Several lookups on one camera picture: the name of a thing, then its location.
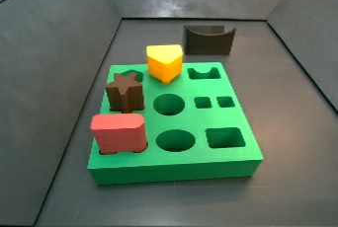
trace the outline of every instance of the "small square hole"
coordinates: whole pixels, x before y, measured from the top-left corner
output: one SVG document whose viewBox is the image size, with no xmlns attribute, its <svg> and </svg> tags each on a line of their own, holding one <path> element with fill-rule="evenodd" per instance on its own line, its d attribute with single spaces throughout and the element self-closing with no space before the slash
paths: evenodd
<svg viewBox="0 0 338 227">
<path fill-rule="evenodd" d="M 234 101 L 232 97 L 218 97 L 217 102 L 221 108 L 232 108 L 236 107 Z"/>
<path fill-rule="evenodd" d="M 194 100 L 196 100 L 196 107 L 198 109 L 210 109 L 213 107 L 209 97 L 197 97 Z"/>
<path fill-rule="evenodd" d="M 206 137 L 213 149 L 246 146 L 241 129 L 237 127 L 208 128 Z"/>
</svg>

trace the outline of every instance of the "brown star block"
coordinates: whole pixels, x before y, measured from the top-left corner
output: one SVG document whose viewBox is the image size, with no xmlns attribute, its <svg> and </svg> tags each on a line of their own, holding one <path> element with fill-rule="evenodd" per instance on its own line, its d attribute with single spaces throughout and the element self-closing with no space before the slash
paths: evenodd
<svg viewBox="0 0 338 227">
<path fill-rule="evenodd" d="M 138 73 L 114 74 L 115 81 L 106 85 L 113 112 L 131 113 L 145 109 L 143 84 L 137 80 Z"/>
</svg>

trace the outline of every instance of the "red cube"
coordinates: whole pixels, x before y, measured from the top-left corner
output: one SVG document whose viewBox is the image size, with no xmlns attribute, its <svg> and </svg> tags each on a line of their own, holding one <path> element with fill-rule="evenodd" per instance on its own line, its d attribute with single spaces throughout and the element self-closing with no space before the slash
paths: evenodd
<svg viewBox="0 0 338 227">
<path fill-rule="evenodd" d="M 98 114 L 91 131 L 102 154 L 143 152 L 147 148 L 145 117 L 139 113 Z"/>
</svg>

